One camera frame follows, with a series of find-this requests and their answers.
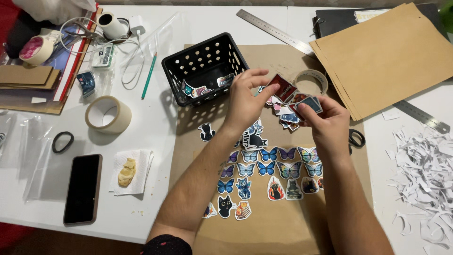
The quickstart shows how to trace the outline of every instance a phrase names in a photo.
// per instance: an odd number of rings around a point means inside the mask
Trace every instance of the dark sleeve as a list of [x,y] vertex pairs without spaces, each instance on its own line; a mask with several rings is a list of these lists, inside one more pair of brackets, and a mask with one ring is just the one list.
[[143,246],[141,255],[167,255],[181,254],[192,255],[190,245],[179,237],[172,235],[159,235]]

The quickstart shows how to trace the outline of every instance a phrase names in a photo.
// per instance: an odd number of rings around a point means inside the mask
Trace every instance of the hand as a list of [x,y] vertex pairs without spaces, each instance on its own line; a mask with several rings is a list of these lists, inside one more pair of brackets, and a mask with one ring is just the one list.
[[318,99],[323,108],[319,116],[306,104],[298,105],[298,112],[305,118],[302,125],[312,128],[313,140],[321,161],[333,163],[349,158],[348,110],[331,98],[318,96]]
[[279,84],[271,84],[256,97],[251,88],[265,86],[270,79],[264,77],[267,69],[249,69],[236,75],[230,88],[230,105],[223,126],[239,138],[261,115],[266,101],[280,88]]

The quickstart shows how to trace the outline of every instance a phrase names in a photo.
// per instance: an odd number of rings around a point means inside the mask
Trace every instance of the smartphone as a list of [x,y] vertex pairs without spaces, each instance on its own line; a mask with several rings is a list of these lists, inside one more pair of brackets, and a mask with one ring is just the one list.
[[78,156],[72,160],[63,224],[96,220],[101,181],[102,155]]

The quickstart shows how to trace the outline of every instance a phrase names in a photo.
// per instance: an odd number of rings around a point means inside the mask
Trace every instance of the black phone screen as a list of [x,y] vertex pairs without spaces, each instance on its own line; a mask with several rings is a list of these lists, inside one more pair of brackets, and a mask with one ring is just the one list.
[[93,220],[100,157],[88,155],[73,159],[63,223]]

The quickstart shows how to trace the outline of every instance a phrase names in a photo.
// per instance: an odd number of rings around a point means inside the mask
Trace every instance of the tattoo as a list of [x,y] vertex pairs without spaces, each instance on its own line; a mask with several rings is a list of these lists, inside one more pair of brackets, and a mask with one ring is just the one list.
[[220,163],[220,169],[219,171],[217,172],[218,175],[220,175],[222,172],[223,172],[223,168],[225,168],[225,165],[227,164],[226,161]]

